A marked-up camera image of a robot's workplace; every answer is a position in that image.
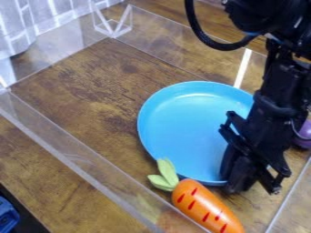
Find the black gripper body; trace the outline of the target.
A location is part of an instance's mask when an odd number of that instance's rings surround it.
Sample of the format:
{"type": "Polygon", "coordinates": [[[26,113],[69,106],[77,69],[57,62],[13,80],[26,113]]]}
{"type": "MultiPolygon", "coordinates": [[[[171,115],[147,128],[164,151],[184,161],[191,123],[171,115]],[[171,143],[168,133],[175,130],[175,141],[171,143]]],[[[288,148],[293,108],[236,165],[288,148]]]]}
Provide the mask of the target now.
{"type": "Polygon", "coordinates": [[[267,164],[259,180],[268,194],[281,189],[281,181],[291,176],[284,152],[291,147],[293,130],[303,125],[303,98],[300,93],[289,95],[272,91],[272,95],[255,92],[248,116],[243,118],[228,111],[219,132],[228,147],[239,155],[267,164]]]}

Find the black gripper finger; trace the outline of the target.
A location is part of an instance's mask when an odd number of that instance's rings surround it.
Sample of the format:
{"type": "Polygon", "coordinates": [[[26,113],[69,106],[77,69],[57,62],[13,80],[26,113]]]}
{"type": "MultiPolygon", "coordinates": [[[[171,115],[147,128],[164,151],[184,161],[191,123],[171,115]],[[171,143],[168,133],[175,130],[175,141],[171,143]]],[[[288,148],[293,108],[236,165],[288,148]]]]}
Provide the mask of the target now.
{"type": "Polygon", "coordinates": [[[233,147],[227,147],[223,154],[223,162],[220,167],[220,177],[228,180],[236,159],[239,158],[239,151],[233,147]]]}
{"type": "Polygon", "coordinates": [[[259,180],[267,164],[252,160],[249,157],[239,156],[236,159],[229,179],[225,184],[225,192],[236,194],[247,191],[259,180]]]}

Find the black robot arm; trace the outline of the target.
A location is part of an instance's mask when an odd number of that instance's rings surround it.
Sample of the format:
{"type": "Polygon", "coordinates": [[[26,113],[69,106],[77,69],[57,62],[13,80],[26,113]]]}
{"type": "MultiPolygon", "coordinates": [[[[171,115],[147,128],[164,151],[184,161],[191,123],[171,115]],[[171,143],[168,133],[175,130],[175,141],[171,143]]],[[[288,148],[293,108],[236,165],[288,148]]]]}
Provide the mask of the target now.
{"type": "Polygon", "coordinates": [[[220,168],[224,189],[237,193],[259,182],[269,194],[291,176],[284,151],[311,107],[311,0],[223,0],[224,11],[252,36],[264,35],[268,56],[263,85],[245,117],[227,113],[219,132],[227,141],[220,168]]]}

